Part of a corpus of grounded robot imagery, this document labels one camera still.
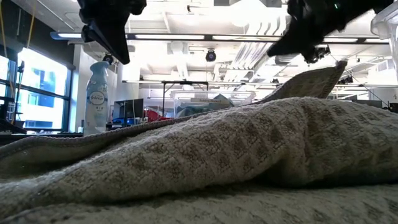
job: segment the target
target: ceiling light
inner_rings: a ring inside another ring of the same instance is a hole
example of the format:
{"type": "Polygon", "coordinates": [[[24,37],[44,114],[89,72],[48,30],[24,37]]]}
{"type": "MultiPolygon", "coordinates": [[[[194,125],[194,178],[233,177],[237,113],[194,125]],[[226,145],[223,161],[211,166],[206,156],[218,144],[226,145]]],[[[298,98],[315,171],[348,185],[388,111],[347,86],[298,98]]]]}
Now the ceiling light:
{"type": "Polygon", "coordinates": [[[194,46],[189,46],[188,51],[207,51],[206,47],[194,47],[194,46]]]}
{"type": "Polygon", "coordinates": [[[278,36],[214,35],[213,40],[269,41],[277,42],[278,36]]]}
{"type": "Polygon", "coordinates": [[[204,35],[136,34],[136,39],[203,40],[204,35]]]}
{"type": "MultiPolygon", "coordinates": [[[[152,97],[152,96],[150,96],[147,99],[150,99],[150,100],[163,100],[163,97],[152,97]]],[[[165,100],[172,100],[170,97],[165,97],[164,99],[165,100]]]]}
{"type": "Polygon", "coordinates": [[[65,34],[58,34],[59,37],[61,38],[67,38],[67,39],[80,39],[81,34],[79,33],[65,33],[65,34]]]}
{"type": "Polygon", "coordinates": [[[209,85],[242,85],[240,82],[209,82],[209,85]]]}
{"type": "Polygon", "coordinates": [[[344,42],[344,43],[355,43],[358,41],[357,38],[339,38],[339,37],[327,37],[323,40],[324,42],[344,42]]]}
{"type": "Polygon", "coordinates": [[[389,39],[377,39],[377,38],[372,38],[372,39],[366,39],[365,43],[372,43],[372,44],[381,44],[381,43],[389,43],[389,39]]]}
{"type": "Polygon", "coordinates": [[[161,84],[162,81],[129,81],[123,80],[123,83],[136,83],[136,84],[161,84]]]}
{"type": "Polygon", "coordinates": [[[276,83],[245,83],[246,85],[276,86],[276,83]]]}

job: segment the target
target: febreze bottle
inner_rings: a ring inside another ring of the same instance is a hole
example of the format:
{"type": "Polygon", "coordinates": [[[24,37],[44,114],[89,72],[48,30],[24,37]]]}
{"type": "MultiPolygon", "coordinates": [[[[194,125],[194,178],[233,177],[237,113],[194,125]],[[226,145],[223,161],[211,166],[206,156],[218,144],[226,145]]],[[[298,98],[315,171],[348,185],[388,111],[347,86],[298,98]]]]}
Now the febreze bottle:
{"type": "Polygon", "coordinates": [[[86,114],[83,135],[103,133],[108,118],[108,83],[106,69],[108,62],[94,63],[93,72],[86,89],[86,114]]]}

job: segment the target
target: white wall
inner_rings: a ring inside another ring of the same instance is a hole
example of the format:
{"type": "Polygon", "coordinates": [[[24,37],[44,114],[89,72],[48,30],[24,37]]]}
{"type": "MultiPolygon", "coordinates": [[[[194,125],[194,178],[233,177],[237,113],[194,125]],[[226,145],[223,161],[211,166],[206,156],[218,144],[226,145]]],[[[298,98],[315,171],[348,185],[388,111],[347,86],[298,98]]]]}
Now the white wall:
{"type": "Polygon", "coordinates": [[[397,85],[397,74],[395,69],[386,69],[381,72],[376,68],[370,69],[368,72],[367,84],[370,85],[397,85]]]}
{"type": "MultiPolygon", "coordinates": [[[[169,90],[165,95],[165,106],[164,108],[173,108],[174,107],[174,100],[170,99],[170,94],[173,90],[169,90]]],[[[145,106],[158,106],[159,108],[163,107],[163,89],[140,89],[139,90],[139,98],[144,99],[145,106]]]]}
{"type": "MultiPolygon", "coordinates": [[[[97,62],[83,51],[81,45],[75,46],[73,64],[76,70],[72,74],[72,94],[69,115],[69,131],[75,132],[81,126],[81,120],[85,118],[86,87],[91,77],[90,66],[97,62]]],[[[118,75],[108,69],[108,106],[113,105],[116,98],[118,75]]]]}
{"type": "Polygon", "coordinates": [[[388,103],[398,103],[398,88],[374,88],[369,93],[369,100],[383,101],[383,107],[388,103]]]}
{"type": "Polygon", "coordinates": [[[134,63],[133,61],[134,60],[131,60],[130,64],[128,65],[123,65],[121,63],[118,65],[118,90],[116,92],[115,101],[133,100],[139,98],[139,84],[122,82],[123,80],[139,80],[140,68],[138,66],[132,66],[134,63]]]}

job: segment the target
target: cable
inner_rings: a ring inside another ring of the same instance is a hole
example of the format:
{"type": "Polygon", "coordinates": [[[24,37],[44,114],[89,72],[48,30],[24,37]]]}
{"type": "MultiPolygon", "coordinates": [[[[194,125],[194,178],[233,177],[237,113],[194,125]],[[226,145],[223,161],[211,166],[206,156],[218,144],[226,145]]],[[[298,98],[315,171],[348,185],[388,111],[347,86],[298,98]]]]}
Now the cable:
{"type": "Polygon", "coordinates": [[[134,108],[134,100],[132,100],[132,117],[134,118],[134,125],[136,125],[136,110],[134,108]]]}
{"type": "Polygon", "coordinates": [[[29,49],[30,39],[32,38],[32,31],[33,31],[33,23],[35,22],[35,14],[36,14],[36,4],[37,0],[34,0],[35,3],[33,4],[33,13],[32,13],[32,20],[30,22],[30,29],[29,29],[29,37],[27,39],[26,48],[29,49]]]}
{"type": "MultiPolygon", "coordinates": [[[[2,18],[2,7],[1,7],[1,3],[0,3],[0,26],[1,26],[1,35],[2,35],[2,45],[4,47],[4,56],[6,56],[6,58],[8,58],[8,54],[7,54],[7,45],[6,45],[6,33],[4,32],[4,21],[2,18]]],[[[10,83],[10,89],[11,89],[11,98],[14,97],[14,85],[11,82],[11,78],[8,78],[8,81],[10,83]]]]}
{"type": "MultiPolygon", "coordinates": [[[[330,54],[330,56],[335,59],[336,62],[338,62],[338,60],[332,55],[330,54]]],[[[346,71],[346,73],[348,73],[348,75],[353,78],[355,81],[357,81],[359,83],[359,81],[352,76],[349,71],[347,69],[344,69],[346,71]]],[[[388,103],[386,103],[385,101],[383,101],[382,99],[380,99],[380,97],[378,97],[376,94],[374,94],[368,87],[364,86],[363,84],[361,84],[363,88],[365,88],[369,93],[371,93],[374,97],[376,97],[377,99],[379,99],[382,103],[384,103],[385,105],[387,105],[387,107],[389,107],[388,103]]]]}

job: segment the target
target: red object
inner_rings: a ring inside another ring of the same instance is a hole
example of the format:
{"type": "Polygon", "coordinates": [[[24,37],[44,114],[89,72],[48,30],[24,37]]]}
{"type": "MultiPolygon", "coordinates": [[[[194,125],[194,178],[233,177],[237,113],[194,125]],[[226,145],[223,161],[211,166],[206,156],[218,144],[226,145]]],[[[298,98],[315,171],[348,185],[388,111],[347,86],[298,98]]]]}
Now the red object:
{"type": "Polygon", "coordinates": [[[173,118],[165,118],[152,110],[145,111],[145,114],[148,117],[148,122],[164,121],[164,120],[168,120],[168,119],[173,119],[173,118]]]}

